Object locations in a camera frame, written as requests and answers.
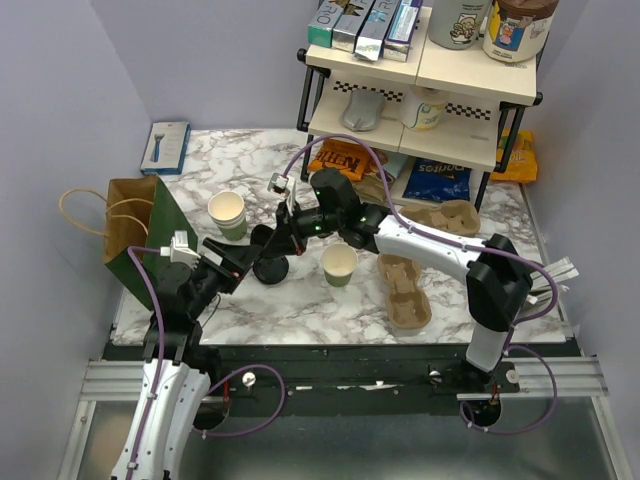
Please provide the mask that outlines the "black plastic lid stack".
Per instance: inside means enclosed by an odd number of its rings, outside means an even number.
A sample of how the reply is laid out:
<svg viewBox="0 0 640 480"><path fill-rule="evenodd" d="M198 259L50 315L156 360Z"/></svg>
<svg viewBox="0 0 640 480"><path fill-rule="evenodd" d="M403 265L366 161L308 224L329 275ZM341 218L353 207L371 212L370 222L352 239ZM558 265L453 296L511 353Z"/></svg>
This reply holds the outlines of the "black plastic lid stack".
<svg viewBox="0 0 640 480"><path fill-rule="evenodd" d="M256 279L264 285L275 285L283 281L289 272L289 262L286 257L262 258L252 267Z"/></svg>

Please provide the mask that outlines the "green paper cup stack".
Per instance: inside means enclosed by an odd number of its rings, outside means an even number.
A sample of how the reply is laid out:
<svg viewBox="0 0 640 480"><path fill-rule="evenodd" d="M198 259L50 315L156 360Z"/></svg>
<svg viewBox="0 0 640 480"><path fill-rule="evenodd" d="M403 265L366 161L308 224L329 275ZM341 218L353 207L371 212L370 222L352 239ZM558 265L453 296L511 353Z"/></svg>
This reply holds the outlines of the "green paper cup stack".
<svg viewBox="0 0 640 480"><path fill-rule="evenodd" d="M247 233L245 202L233 191L222 191L208 202L208 213L222 235L231 241L243 239Z"/></svg>

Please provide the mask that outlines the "single green paper cup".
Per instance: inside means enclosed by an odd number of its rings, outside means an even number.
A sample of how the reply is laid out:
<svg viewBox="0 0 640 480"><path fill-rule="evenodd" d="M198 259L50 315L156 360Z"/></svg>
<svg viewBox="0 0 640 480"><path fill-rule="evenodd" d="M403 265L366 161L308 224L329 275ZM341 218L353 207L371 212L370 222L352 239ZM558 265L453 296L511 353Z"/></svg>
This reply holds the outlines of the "single green paper cup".
<svg viewBox="0 0 640 480"><path fill-rule="evenodd" d="M357 263L356 251L346 244L330 245L321 256L321 266L325 279L332 287L348 285Z"/></svg>

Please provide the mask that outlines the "single black plastic lid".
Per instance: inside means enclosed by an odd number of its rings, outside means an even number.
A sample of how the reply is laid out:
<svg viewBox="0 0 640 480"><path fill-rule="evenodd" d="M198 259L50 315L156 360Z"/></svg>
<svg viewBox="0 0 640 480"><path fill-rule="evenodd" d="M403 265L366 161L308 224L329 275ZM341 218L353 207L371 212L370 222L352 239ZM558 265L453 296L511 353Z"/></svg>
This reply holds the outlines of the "single black plastic lid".
<svg viewBox="0 0 640 480"><path fill-rule="evenodd" d="M262 248L267 248L270 244L275 230L267 225L256 225L250 235L250 244L257 245Z"/></svg>

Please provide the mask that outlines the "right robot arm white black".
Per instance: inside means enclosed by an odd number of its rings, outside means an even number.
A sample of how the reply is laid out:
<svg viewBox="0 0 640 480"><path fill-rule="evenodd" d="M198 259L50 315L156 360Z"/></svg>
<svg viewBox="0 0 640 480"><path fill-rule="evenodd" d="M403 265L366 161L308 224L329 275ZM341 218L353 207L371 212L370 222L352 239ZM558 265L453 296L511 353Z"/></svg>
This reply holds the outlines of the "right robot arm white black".
<svg viewBox="0 0 640 480"><path fill-rule="evenodd" d="M361 201L336 169L314 174L311 187L318 205L303 209L294 179L272 176L270 190L284 197L276 225L260 224L250 234L251 244L262 247L262 258L300 256L308 239L338 234L355 249L401 256L458 280L476 322L459 370L461 382L474 392L493 384L508 333L532 288L532 268L512 242L498 234L482 240L420 226L393 209Z"/></svg>

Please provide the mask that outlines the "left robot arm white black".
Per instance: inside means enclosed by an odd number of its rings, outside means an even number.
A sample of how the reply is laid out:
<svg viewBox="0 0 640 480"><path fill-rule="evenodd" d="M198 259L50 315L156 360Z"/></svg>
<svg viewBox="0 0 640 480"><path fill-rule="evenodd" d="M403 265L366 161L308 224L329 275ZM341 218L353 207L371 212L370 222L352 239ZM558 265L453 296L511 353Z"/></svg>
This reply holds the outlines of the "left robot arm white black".
<svg viewBox="0 0 640 480"><path fill-rule="evenodd" d="M175 479L197 411L222 380L217 350L201 344L200 314L219 294L231 294L260 254L255 245L211 239L212 261L178 231L161 248L131 246L127 254L152 304L143 345L141 391L114 479Z"/></svg>

